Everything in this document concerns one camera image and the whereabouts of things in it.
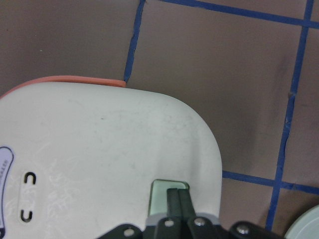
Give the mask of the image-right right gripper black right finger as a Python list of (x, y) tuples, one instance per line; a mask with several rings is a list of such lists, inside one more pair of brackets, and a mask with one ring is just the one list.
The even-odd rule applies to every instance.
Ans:
[(188, 189), (178, 189), (181, 215), (183, 219), (189, 219), (196, 215), (191, 195)]

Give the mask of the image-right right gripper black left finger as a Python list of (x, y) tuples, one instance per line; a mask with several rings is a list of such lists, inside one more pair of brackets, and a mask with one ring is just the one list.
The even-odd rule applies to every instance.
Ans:
[(169, 188), (167, 194), (167, 216), (180, 217), (180, 200), (177, 188)]

